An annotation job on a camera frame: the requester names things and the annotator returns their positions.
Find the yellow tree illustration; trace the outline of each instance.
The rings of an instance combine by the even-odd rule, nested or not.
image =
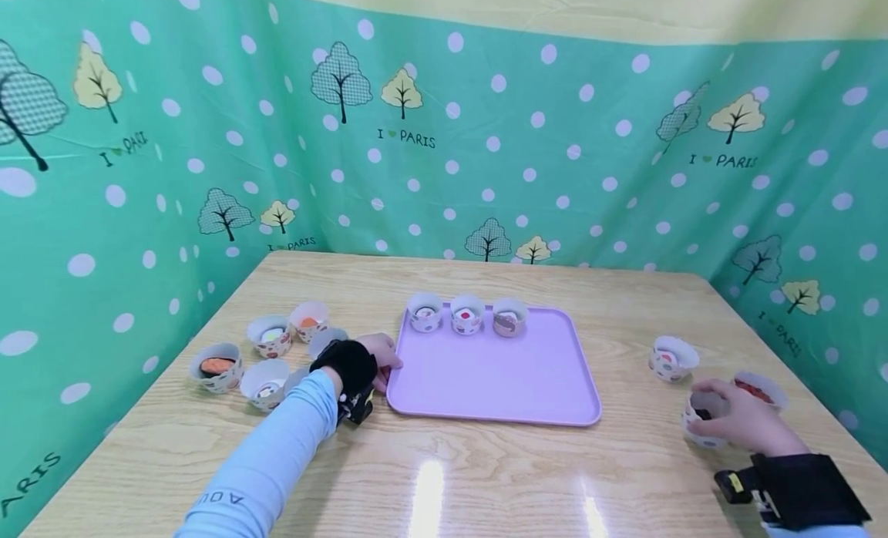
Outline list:
[[[796,307],[810,315],[816,315],[820,310],[820,290],[817,280],[788,281],[779,289],[791,302],[787,314],[793,312]]]
[[[546,242],[539,235],[533,236],[530,241],[527,241],[526,244],[518,247],[518,251],[515,251],[515,257],[530,260],[531,264],[551,256],[553,256],[553,252],[549,251],[549,246],[546,245]]]
[[[74,76],[74,94],[82,106],[107,108],[111,121],[117,123],[111,104],[120,100],[123,87],[115,73],[105,65],[102,55],[93,51],[86,42],[80,43],[80,64]]]
[[[281,234],[286,234],[285,225],[296,219],[296,213],[287,208],[287,205],[276,200],[268,210],[259,217],[259,222],[266,225],[276,225],[281,228]]]
[[[404,69],[398,70],[397,74],[385,84],[382,96],[386,103],[401,108],[401,119],[404,119],[405,108],[422,106],[422,95],[416,89],[413,78]]]
[[[709,129],[725,131],[727,133],[725,145],[731,145],[737,131],[750,133],[765,127],[765,114],[761,111],[761,105],[755,100],[755,95],[746,93],[740,99],[712,114],[707,125]]]

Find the white paper cup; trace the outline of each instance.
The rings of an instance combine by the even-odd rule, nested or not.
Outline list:
[[[272,332],[280,328],[281,333]],[[278,358],[291,346],[291,329],[286,317],[280,315],[263,316],[256,318],[247,326],[247,339],[251,341],[256,352],[265,358]]]
[[[675,384],[700,366],[700,355],[687,341],[661,335],[654,340],[647,366],[660,380]]]
[[[345,330],[342,328],[327,328],[321,330],[311,339],[311,343],[308,345],[308,356],[314,361],[319,355],[321,355],[324,349],[331,344],[331,341],[335,339],[345,341],[348,339],[348,334],[345,333]]]
[[[754,372],[741,370],[741,372],[738,372],[734,375],[734,380],[732,381],[734,382],[735,386],[738,384],[738,382],[742,382],[742,384],[758,388],[761,393],[764,393],[768,398],[771,399],[770,402],[768,402],[768,400],[764,397],[757,396],[757,394],[755,394],[754,392],[750,392],[749,390],[747,390],[747,392],[750,392],[752,393],[752,395],[755,395],[755,397],[763,400],[763,402],[765,402],[767,405],[770,405],[770,407],[776,410],[778,413],[781,412],[783,409],[786,409],[787,405],[789,404],[789,398],[787,397],[786,392],[783,391],[783,388],[779,386],[777,382],[763,375],[757,375]]]
[[[494,303],[493,311],[494,331],[503,338],[520,334],[530,314],[527,306],[518,299],[499,299]]]
[[[200,370],[200,363],[208,358],[227,358],[234,361],[231,368],[224,371],[220,375],[208,376]],[[223,343],[212,344],[209,347],[197,352],[191,359],[191,365],[188,369],[191,377],[200,382],[207,391],[212,393],[226,393],[234,390],[241,383],[241,377],[244,376],[244,360],[241,358],[241,350],[235,344]]]
[[[240,393],[250,400],[256,409],[271,413],[283,402],[283,387],[290,375],[290,366],[280,358],[259,362],[240,380]]]
[[[417,332],[428,333],[438,329],[442,323],[444,302],[433,293],[415,293],[407,302],[410,313],[410,326]]]
[[[459,296],[450,302],[450,324],[462,335],[476,333],[484,320],[484,302],[475,296]]]
[[[306,325],[305,321],[309,318],[313,318],[315,323]],[[308,301],[308,303],[300,304],[290,313],[290,324],[299,339],[310,344],[311,339],[318,332],[329,328],[327,305],[320,301]]]

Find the polka dot backdrop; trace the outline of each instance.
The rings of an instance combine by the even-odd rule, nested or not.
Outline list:
[[[0,125],[0,477],[64,452],[20,526],[276,250],[700,274],[888,463],[884,42],[642,46],[304,0],[0,0],[0,29],[0,75],[42,106]]]

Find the pink tray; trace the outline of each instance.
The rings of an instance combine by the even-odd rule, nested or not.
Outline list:
[[[460,335],[442,326],[423,334],[405,311],[397,352],[404,368],[392,373],[388,402],[403,415],[590,426],[601,401],[577,329],[564,311],[531,308],[524,332],[502,338],[486,306],[483,328]]]

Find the wooden table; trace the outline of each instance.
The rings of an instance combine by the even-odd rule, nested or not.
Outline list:
[[[240,394],[210,397],[187,377],[215,341],[249,351],[244,329],[320,299],[351,335],[397,333],[408,297],[471,291],[571,314],[604,415],[584,429],[408,418],[383,398],[363,425],[321,445],[275,536],[648,538],[764,536],[751,506],[728,506],[712,473],[745,452],[685,442],[689,384],[648,371],[660,334],[696,345],[696,377],[751,368],[781,382],[785,416],[828,452],[888,536],[888,476],[700,277],[572,267],[275,252],[88,458],[25,536],[170,536],[216,468],[261,420]],[[305,346],[285,357],[306,361]],[[257,362],[247,353],[249,364]]]

